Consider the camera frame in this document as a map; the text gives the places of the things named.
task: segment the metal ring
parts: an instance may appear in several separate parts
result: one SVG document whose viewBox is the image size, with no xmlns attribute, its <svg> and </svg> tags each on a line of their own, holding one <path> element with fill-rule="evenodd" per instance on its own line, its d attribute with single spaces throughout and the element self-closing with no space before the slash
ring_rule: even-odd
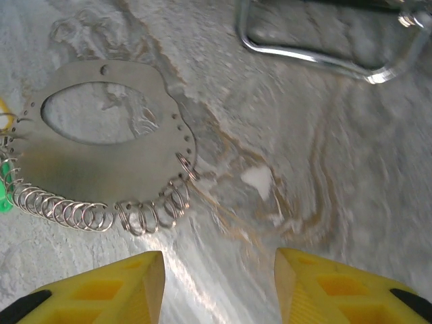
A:
<svg viewBox="0 0 432 324">
<path fill-rule="evenodd" d="M 44 190 L 35 190 L 35 193 L 43 193 L 44 192 Z M 34 216 L 37 216 L 37 217 L 39 217 L 39 215 L 37 214 L 37 212 L 36 212 L 36 199 L 39 197 L 39 195 L 36 195 L 36 197 L 34 198 L 34 200 L 33 200 L 33 207 L 31 207 L 29 204 L 30 204 L 30 201 L 28 201 L 28 198 L 30 197 L 30 195 L 27 195 L 25 198 L 24 198 L 24 206 L 26 207 L 26 209 L 29 211 L 29 213 L 31 214 L 31 215 L 34 215 Z"/>
<path fill-rule="evenodd" d="M 100 207 L 102 207 L 103 209 L 106 209 L 106 208 L 108 207 L 106 204 L 103 204 L 103 203 L 101 203 L 101 202 L 96 202 L 96 203 L 94 203 L 93 205 L 94 205 L 95 208 L 97 208 L 98 206 L 100 206 Z M 115 219 L 115 217 L 114 217 L 114 214 L 113 214 L 113 213 L 108 213 L 108 212 L 106 212 L 106 211 L 103 211 L 102 213 L 103 213 L 103 217 L 102 217 L 103 222 L 102 222 L 101 226 L 98 227 L 98 229 L 97 229 L 98 232 L 105 232 L 105 231 L 109 230 L 109 229 L 111 228 L 111 226 L 114 224 L 114 219 Z M 106 221 L 107 219 L 109 219 L 110 222 L 109 222 L 107 225 L 104 226 L 105 221 Z"/>
<path fill-rule="evenodd" d="M 17 194 L 16 194 L 16 188 L 14 188 L 12 191 L 11 190 L 9 190 L 11 187 L 14 187 L 14 186 L 16 186 L 16 184 L 19 184 L 19 183 L 22 183 L 22 182 L 24 182 L 24 179 L 15 179 L 14 181 L 12 181 L 12 182 L 10 182 L 10 183 L 8 183 L 5 187 L 6 187 L 6 192 L 10 192 L 11 194 L 10 195 L 6 195 L 6 199 L 7 199 L 7 201 L 10 203 L 10 204 L 13 204 L 13 205 L 15 205 L 15 206 L 17 206 L 18 205 L 18 203 L 16 202 L 16 196 L 17 196 Z M 23 186 L 23 187 L 27 187 L 27 186 L 29 186 L 30 184 L 22 184 L 21 186 Z"/>
<path fill-rule="evenodd" d="M 146 225 L 146 232 L 148 233 L 156 233 L 157 231 L 159 231 L 159 214 L 156 210 L 155 204 L 154 202 L 151 202 L 150 204 L 141 204 L 140 206 L 140 210 L 142 213 L 142 216 L 145 218 L 145 213 L 142 210 L 143 208 L 147 208 L 150 211 L 150 214 L 152 215 L 153 219 L 155 220 L 155 229 L 154 230 L 150 230 L 149 227 Z"/>
<path fill-rule="evenodd" d="M 53 218 L 54 218 L 54 221 L 57 222 L 57 224 L 62 225 L 64 227 L 69 227 L 68 223 L 66 223 L 66 220 L 64 218 L 64 213 L 63 213 L 64 207 L 61 208 L 61 213 L 60 214 L 58 214 L 58 215 L 55 214 L 56 208 L 58 206 L 62 206 L 64 203 L 73 203 L 73 201 L 72 200 L 68 200 L 68 199 L 63 199 L 63 200 L 57 201 L 53 205 Z M 60 215 L 63 216 L 63 220 L 58 219 L 58 216 L 60 216 Z"/>
<path fill-rule="evenodd" d="M 189 207 L 190 207 L 189 188 L 188 188 L 188 184 L 186 183 L 186 181 L 183 178 L 180 178 L 180 181 L 182 181 L 182 187 L 181 188 L 184 188 L 184 192 L 185 192 L 184 199 L 183 199 L 182 193 L 179 191 L 180 187 L 179 186 L 174 186 L 174 188 L 175 188 L 175 191 L 177 192 L 177 194 L 179 194 L 182 197 L 183 204 L 182 204 L 182 206 L 177 206 L 177 202 L 176 202 L 175 199 L 173 199 L 173 202 L 174 202 L 174 204 L 176 204 L 176 207 L 178 209 L 180 209 L 179 207 L 181 207 L 182 210 L 186 210 L 186 209 L 189 209 Z"/>
<path fill-rule="evenodd" d="M 0 113 L 0 116 L 12 116 L 14 119 L 18 119 L 15 113 Z"/>
<path fill-rule="evenodd" d="M 44 200 L 42 200 L 42 203 L 40 204 L 40 209 L 41 209 L 41 211 L 42 211 L 42 216 L 43 216 L 45 219 L 48 219 L 49 221 L 52 221 L 53 218 L 54 218 L 54 215 L 53 215 L 53 208 L 52 208 L 52 207 L 49 208 L 49 201 L 50 201 L 50 200 L 53 200 L 53 199 L 63 200 L 64 198 L 63 198 L 63 197 L 60 197 L 60 196 L 48 196 L 48 197 L 46 197 Z"/>
<path fill-rule="evenodd" d="M 142 228 L 142 234 L 149 232 L 147 227 L 147 218 L 144 214 L 144 211 L 142 210 L 142 206 L 138 207 L 138 222 Z"/>
<path fill-rule="evenodd" d="M 146 232 L 146 225 L 147 225 L 146 219 L 145 219 L 145 217 L 141 217 L 141 215 L 144 215 L 144 214 L 141 211 L 139 202 L 137 204 L 133 204 L 132 206 L 137 209 L 137 218 L 138 218 L 138 224 L 140 225 L 140 231 L 138 231 L 136 229 L 136 227 L 132 225 L 131 216 L 133 215 L 133 213 L 129 212 L 129 215 L 128 215 L 128 224 L 129 224 L 129 228 L 130 228 L 129 232 L 134 236 L 141 236 Z"/>
<path fill-rule="evenodd" d="M 34 194 L 34 191 L 38 190 L 38 189 L 39 188 L 37 188 L 37 187 L 27 187 L 27 188 L 21 190 L 20 194 L 18 195 L 18 206 L 22 210 L 24 210 L 25 212 L 27 212 L 29 214 L 31 214 L 31 212 L 25 206 L 26 201 L 27 201 L 28 197 L 31 196 L 32 194 Z M 22 199 L 24 193 L 27 192 L 27 191 L 29 191 L 29 190 L 30 190 L 30 192 L 24 197 L 24 199 Z"/>
<path fill-rule="evenodd" d="M 90 209 L 90 208 L 95 208 L 95 204 L 88 204 L 86 207 L 84 207 L 84 209 L 82 210 L 82 214 L 81 214 L 81 220 L 84 222 L 84 224 L 92 231 L 97 232 L 97 228 L 100 228 L 102 226 L 103 223 L 103 219 L 102 221 L 96 226 L 96 229 L 93 228 L 94 226 L 94 222 L 95 222 L 95 213 L 93 213 L 92 211 L 89 211 L 89 213 L 92 215 L 91 217 L 91 222 L 87 223 L 86 221 L 86 212 Z"/>
<path fill-rule="evenodd" d="M 184 171 L 186 171 L 189 175 L 189 178 L 191 178 L 194 181 L 198 181 L 200 179 L 199 175 L 197 174 L 197 172 L 195 170 L 193 170 L 193 168 L 191 169 L 190 167 L 192 167 L 191 162 L 189 162 L 187 160 L 187 158 L 185 158 L 181 153 L 176 153 L 175 154 L 177 159 L 180 161 L 180 164 L 182 165 Z"/>
<path fill-rule="evenodd" d="M 117 206 L 117 211 L 119 213 L 120 223 L 123 228 L 130 232 L 130 226 L 128 223 L 128 217 L 126 216 L 126 212 L 124 211 L 121 203 L 116 203 L 115 206 Z"/>
<path fill-rule="evenodd" d="M 84 224 L 85 227 L 80 227 L 81 223 L 84 223 L 82 221 L 82 210 L 80 210 L 81 207 L 83 207 L 86 203 L 85 202 L 76 202 L 74 208 L 72 209 L 72 221 L 74 222 L 76 229 L 77 230 L 82 230 L 82 231 L 86 231 L 89 232 L 91 231 L 91 229 L 88 228 L 88 226 L 86 224 Z M 79 211 L 81 213 L 81 217 L 80 217 L 80 221 L 76 222 L 76 216 L 75 213 Z"/>
<path fill-rule="evenodd" d="M 177 187 L 174 185 L 173 180 L 170 180 L 168 182 L 168 185 L 165 187 L 164 191 L 162 191 L 161 194 L 165 197 L 165 199 L 169 197 L 173 202 L 174 207 L 179 211 L 182 211 L 184 209 L 185 204 L 183 197 L 178 191 Z M 174 199 L 174 194 L 178 197 L 178 202 Z"/>
<path fill-rule="evenodd" d="M 163 208 L 165 209 L 165 212 L 173 219 L 173 221 L 170 224 L 167 224 L 160 221 L 159 218 L 159 224 L 164 228 L 173 228 L 176 226 L 176 219 L 178 218 L 177 209 L 174 207 L 174 204 L 169 198 L 165 199 L 163 202 Z"/>
<path fill-rule="evenodd" d="M 83 215 L 85 214 L 85 212 L 86 212 L 86 210 L 87 209 L 89 209 L 89 208 L 91 208 L 91 209 L 95 209 L 95 208 L 97 208 L 98 206 L 100 206 L 100 207 L 102 207 L 102 208 L 104 208 L 104 209 L 106 209 L 107 208 L 107 205 L 105 205 L 105 204 L 103 204 L 103 203 L 100 203 L 100 202 L 95 202 L 95 203 L 92 203 L 92 204 L 89 204 L 86 208 L 84 208 L 83 209 Z M 96 219 L 96 216 L 95 216 L 95 212 L 94 211 L 89 211 L 90 213 L 92 213 L 92 215 L 93 215 L 93 218 L 92 218 L 92 223 L 91 224 L 87 224 L 87 222 L 86 222 L 86 225 L 92 230 L 92 231 L 94 231 L 94 232 L 105 232 L 106 230 L 108 230 L 109 228 L 111 228 L 111 226 L 113 225 L 113 223 L 114 223 L 114 217 L 108 217 L 108 215 L 107 215 L 107 213 L 106 212 L 102 212 L 102 217 L 101 217 L 101 222 L 95 227 L 95 225 L 93 224 L 93 222 L 95 221 L 95 219 Z M 106 226 L 104 226 L 104 223 L 105 223 L 105 221 L 107 220 L 107 219 L 111 219 L 111 221 L 108 223 L 108 225 L 106 225 Z"/>
<path fill-rule="evenodd" d="M 4 182 L 5 179 L 6 179 L 6 177 L 3 177 L 3 166 L 4 166 L 5 164 L 9 164 L 9 170 L 10 170 L 10 169 L 13 169 L 13 168 L 10 167 L 10 165 L 12 164 L 12 163 L 11 163 L 12 161 L 17 161 L 17 159 L 16 159 L 15 157 L 8 157 L 8 158 L 2 160 L 2 162 L 0 163 L 0 180 L 1 180 L 2 182 Z"/>
<path fill-rule="evenodd" d="M 7 183 L 7 179 L 8 177 L 12 176 L 12 173 L 17 172 L 20 168 L 19 167 L 13 167 L 12 169 L 10 169 L 8 172 L 6 172 L 5 177 L 4 177 L 4 182 Z"/>
<path fill-rule="evenodd" d="M 43 203 L 43 201 L 44 201 L 44 197 L 50 197 L 50 196 L 54 196 L 53 194 L 50 194 L 50 193 L 48 193 L 48 192 L 43 192 L 42 194 L 39 194 L 37 197 L 36 197 L 36 199 L 34 200 L 34 203 L 35 203 L 35 210 L 36 210 L 36 213 L 38 214 L 38 216 L 39 217 L 44 217 L 43 216 L 43 212 L 42 212 L 42 203 Z M 40 205 L 39 205 L 39 207 L 40 207 L 40 210 L 39 210 L 39 208 L 38 208 L 38 205 L 37 205 L 37 201 L 38 201 L 38 199 L 42 199 L 41 200 L 41 202 L 40 202 Z"/>
<path fill-rule="evenodd" d="M 29 192 L 25 197 L 24 197 L 24 201 L 23 201 L 23 206 L 25 207 L 25 210 L 26 211 L 28 211 L 31 215 L 34 215 L 34 216 L 38 216 L 37 214 L 36 214 L 36 212 L 35 211 L 32 211 L 32 210 L 30 210 L 30 206 L 28 205 L 30 202 L 28 201 L 28 199 L 33 195 L 33 194 L 37 194 L 37 193 L 43 193 L 44 192 L 44 190 L 41 190 L 40 188 L 37 188 L 37 189 L 34 189 L 32 192 Z"/>
<path fill-rule="evenodd" d="M 70 220 L 70 218 L 73 216 L 72 215 L 72 209 L 74 208 L 74 205 L 76 204 L 76 202 L 75 201 L 72 201 L 71 200 L 71 202 L 69 203 L 69 204 L 67 204 L 64 208 L 63 208 L 63 219 L 65 220 L 65 223 L 70 227 L 70 228 L 74 228 L 74 224 L 71 224 L 70 222 L 69 222 L 69 220 Z M 71 209 L 70 210 L 70 215 L 69 215 L 69 217 L 66 217 L 66 213 L 67 213 L 67 211 L 68 211 L 68 209 Z"/>
</svg>

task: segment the metal handle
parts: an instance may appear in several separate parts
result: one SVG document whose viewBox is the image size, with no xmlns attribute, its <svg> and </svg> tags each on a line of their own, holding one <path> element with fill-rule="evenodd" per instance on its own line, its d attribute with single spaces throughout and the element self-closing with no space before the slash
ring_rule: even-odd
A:
<svg viewBox="0 0 432 324">
<path fill-rule="evenodd" d="M 410 44 L 405 45 L 393 61 L 386 63 L 379 69 L 370 70 L 352 61 L 306 49 L 299 49 L 298 47 L 256 44 L 249 38 L 247 32 L 251 2 L 252 0 L 238 0 L 236 17 L 238 36 L 243 46 L 249 51 L 299 59 L 303 62 L 313 63 L 320 68 L 325 68 L 354 79 L 367 81 L 370 84 L 384 83 L 408 70 L 420 55 L 432 33 L 432 17 L 427 11 L 416 11 L 412 14 L 400 15 L 399 21 L 401 24 L 405 27 L 414 26 L 413 28 L 415 28 Z"/>
</svg>

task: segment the grey marble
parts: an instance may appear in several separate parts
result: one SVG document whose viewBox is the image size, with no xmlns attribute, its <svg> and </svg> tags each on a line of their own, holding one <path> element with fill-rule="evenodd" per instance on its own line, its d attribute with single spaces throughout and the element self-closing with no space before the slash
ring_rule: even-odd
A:
<svg viewBox="0 0 432 324">
<path fill-rule="evenodd" d="M 322 5 L 256 4 L 251 36 L 379 65 L 407 37 L 394 18 Z M 300 248 L 400 280 L 432 299 L 432 63 L 370 86 L 252 55 L 234 0 L 3 0 L 0 95 L 19 112 L 64 63 L 155 66 L 196 135 L 192 207 L 173 230 L 133 238 L 0 216 L 0 308 L 49 282 L 147 250 L 167 281 L 160 323 L 280 323 L 275 249 Z M 108 143 L 157 129 L 146 94 L 85 84 L 44 116 L 65 136 Z"/>
</svg>

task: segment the white spot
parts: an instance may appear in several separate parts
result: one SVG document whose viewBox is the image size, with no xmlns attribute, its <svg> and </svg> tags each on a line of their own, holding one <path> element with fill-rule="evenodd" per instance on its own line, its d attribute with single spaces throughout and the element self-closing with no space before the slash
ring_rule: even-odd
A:
<svg viewBox="0 0 432 324">
<path fill-rule="evenodd" d="M 278 214 L 270 214 L 267 216 L 275 227 L 282 225 L 284 222 L 284 216 L 281 213 Z"/>
<path fill-rule="evenodd" d="M 273 183 L 269 167 L 266 165 L 251 167 L 242 174 L 242 180 L 245 184 L 256 188 L 264 201 L 269 198 L 271 184 Z"/>
</svg>

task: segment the metal plate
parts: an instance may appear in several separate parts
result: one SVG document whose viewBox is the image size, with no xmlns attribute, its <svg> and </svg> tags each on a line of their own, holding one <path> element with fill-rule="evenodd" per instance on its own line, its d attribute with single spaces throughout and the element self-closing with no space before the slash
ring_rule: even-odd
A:
<svg viewBox="0 0 432 324">
<path fill-rule="evenodd" d="M 165 112 L 159 129 L 136 140 L 104 145 L 58 134 L 43 121 L 41 108 L 56 92 L 87 82 L 122 84 L 151 96 Z M 192 132 L 166 93 L 160 73 L 141 63 L 93 60 L 61 67 L 30 97 L 12 131 L 16 138 L 10 150 L 20 155 L 17 166 L 26 182 L 67 199 L 109 207 L 123 200 L 156 199 L 172 177 L 184 173 L 176 153 L 189 161 L 196 158 Z"/>
</svg>

